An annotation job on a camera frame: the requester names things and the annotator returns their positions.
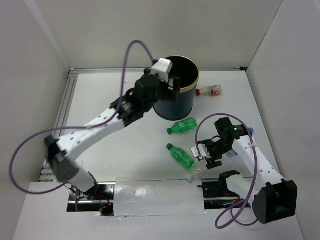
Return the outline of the clear bottle white cap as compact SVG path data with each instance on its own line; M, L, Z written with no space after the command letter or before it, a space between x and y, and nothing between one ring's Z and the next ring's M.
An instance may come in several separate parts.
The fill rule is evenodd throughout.
M185 179L188 183L191 183L194 180L202 179L208 174L208 169L204 163L198 163L193 165L186 175Z

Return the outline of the aluminium frame rail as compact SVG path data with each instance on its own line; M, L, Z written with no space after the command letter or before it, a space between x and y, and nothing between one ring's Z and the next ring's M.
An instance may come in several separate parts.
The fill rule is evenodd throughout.
M126 73L140 73L145 69L145 67L131 67L128 68ZM248 67L235 67L235 68L213 68L213 67L200 67L201 72L220 72L220 71L244 71L247 72ZM78 81L79 74L105 74L105 73L116 72L120 73L120 68L71 68L66 80L66 86L62 96L61 104L58 110L54 128L65 127L69 118L69 113L71 110L71 105L73 97L76 90L76 85ZM62 130L53 131L54 137L59 137L64 133ZM40 175L39 182L54 182L54 173L45 159Z

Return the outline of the dark round bin gold rim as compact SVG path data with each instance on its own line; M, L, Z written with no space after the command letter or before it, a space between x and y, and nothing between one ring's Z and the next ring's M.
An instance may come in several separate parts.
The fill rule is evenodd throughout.
M170 73L180 78L180 92L176 102L160 100L153 109L165 120L179 121L192 111L200 70L194 61L185 56L172 55L166 58L173 63Z

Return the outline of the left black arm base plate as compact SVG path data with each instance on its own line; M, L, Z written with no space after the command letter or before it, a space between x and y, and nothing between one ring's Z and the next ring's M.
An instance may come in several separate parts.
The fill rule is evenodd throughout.
M104 217L113 217L114 196L116 182L99 182L97 193L94 196L88 196L77 191L73 185L66 185L69 189L69 197L66 211L76 212L96 212Z

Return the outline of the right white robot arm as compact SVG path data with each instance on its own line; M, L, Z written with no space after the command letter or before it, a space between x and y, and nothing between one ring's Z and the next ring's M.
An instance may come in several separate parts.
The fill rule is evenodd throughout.
M295 215L298 187L293 180L286 180L267 160L259 149L253 134L243 121L231 122L232 115L222 113L214 124L218 141L196 140L191 152L199 161L205 161L210 170L222 165L223 155L235 152L252 174L246 180L238 171L219 175L218 190L223 196L238 195L241 207L250 205L261 224L268 224Z

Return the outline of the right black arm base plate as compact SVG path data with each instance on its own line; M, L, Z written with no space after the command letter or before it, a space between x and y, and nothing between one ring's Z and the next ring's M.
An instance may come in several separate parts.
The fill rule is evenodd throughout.
M205 210L227 209L244 200L236 193L224 192L218 180L205 180L197 187L202 190Z

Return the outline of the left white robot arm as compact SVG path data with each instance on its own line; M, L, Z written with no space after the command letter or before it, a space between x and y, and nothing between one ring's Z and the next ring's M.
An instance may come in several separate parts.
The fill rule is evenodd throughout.
M159 73L146 68L134 87L94 120L59 138L47 136L47 160L57 181L72 184L88 200L97 197L96 179L76 162L77 158L105 137L140 120L158 101L177 102L180 78L170 73L167 76L168 80L162 80Z

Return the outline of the clear bottle red cap orange label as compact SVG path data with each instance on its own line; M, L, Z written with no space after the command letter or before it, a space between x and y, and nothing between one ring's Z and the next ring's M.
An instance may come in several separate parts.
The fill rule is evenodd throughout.
M214 97L222 93L222 87L220 85L207 86L203 88L197 88L195 95L198 96L208 96Z

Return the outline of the green bottle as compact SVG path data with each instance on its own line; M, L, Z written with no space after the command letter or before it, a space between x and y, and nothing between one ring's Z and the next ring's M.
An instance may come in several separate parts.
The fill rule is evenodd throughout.
M173 146L171 143L167 144L166 148L169 150L171 157L185 170L190 170L195 164L195 160L182 148Z
M183 134L197 127L197 121L194 117L190 117L179 122L176 122L171 128L167 129L167 133L171 134Z

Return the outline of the blue label clear bottle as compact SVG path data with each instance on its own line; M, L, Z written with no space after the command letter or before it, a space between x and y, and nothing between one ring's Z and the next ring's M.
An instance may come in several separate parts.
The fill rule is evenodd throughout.
M254 133L254 129L253 129L252 127L249 127L248 129L249 129L249 131L250 131L251 134ZM226 156L227 158L232 158L232 157L235 157L235 156L237 156L237 155L238 155L237 152L235 152L233 149L230 150L230 151L228 151L228 152L225 154L225 156Z

